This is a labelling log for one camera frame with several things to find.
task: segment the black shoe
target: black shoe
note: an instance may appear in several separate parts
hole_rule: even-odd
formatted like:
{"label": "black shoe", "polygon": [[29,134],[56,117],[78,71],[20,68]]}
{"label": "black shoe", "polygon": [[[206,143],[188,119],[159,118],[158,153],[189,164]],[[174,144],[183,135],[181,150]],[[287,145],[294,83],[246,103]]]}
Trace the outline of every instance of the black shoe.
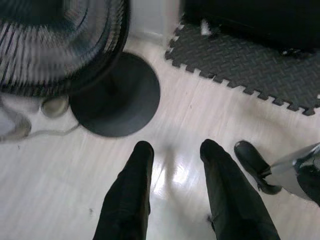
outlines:
{"label": "black shoe", "polygon": [[268,195],[275,195],[281,191],[281,186],[269,185],[261,176],[270,166],[251,143],[239,141],[234,146],[234,153],[243,168],[255,179],[259,190]]}

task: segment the fan base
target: fan base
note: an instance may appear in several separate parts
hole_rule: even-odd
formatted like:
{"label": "fan base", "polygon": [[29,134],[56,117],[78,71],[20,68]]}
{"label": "fan base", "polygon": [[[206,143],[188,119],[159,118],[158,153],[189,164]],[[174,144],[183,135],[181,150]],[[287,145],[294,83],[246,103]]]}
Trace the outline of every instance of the fan base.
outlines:
{"label": "fan base", "polygon": [[69,96],[69,102],[75,118],[90,132],[125,137],[153,118],[160,102],[160,85],[144,60],[123,52],[105,79]]}

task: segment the black foam mat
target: black foam mat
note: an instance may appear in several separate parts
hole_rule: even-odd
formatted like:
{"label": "black foam mat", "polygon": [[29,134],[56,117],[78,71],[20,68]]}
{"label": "black foam mat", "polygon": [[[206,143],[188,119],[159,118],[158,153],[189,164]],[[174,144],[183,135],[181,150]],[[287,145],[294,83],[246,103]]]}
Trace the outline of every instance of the black foam mat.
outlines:
{"label": "black foam mat", "polygon": [[198,69],[200,76],[218,83],[228,80],[230,88],[244,86],[244,93],[257,91],[263,100],[273,97],[278,106],[287,102],[292,111],[303,108],[306,116],[320,107],[320,51],[305,59],[281,56],[274,48],[234,35],[202,36],[200,26],[188,23],[175,34],[165,53],[173,66]]}

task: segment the white floor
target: white floor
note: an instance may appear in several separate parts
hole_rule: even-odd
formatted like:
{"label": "white floor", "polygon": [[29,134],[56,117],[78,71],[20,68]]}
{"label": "white floor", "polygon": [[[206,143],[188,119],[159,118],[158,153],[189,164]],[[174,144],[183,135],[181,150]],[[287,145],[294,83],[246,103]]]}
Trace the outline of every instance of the white floor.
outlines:
{"label": "white floor", "polygon": [[[102,138],[80,128],[65,137],[0,145],[0,240],[91,240],[105,194],[139,140],[155,150],[147,239],[215,239],[206,222],[202,141],[213,139],[235,157],[234,144],[245,139],[269,163],[320,142],[319,109],[306,117],[241,93],[241,87],[229,89],[174,68],[163,49],[149,42],[130,39],[126,49],[143,56],[159,77],[155,117],[125,138]],[[76,123],[71,112],[58,120],[41,112],[29,117],[35,131]],[[314,203],[284,190],[261,197],[282,240],[319,239],[320,208]]]}

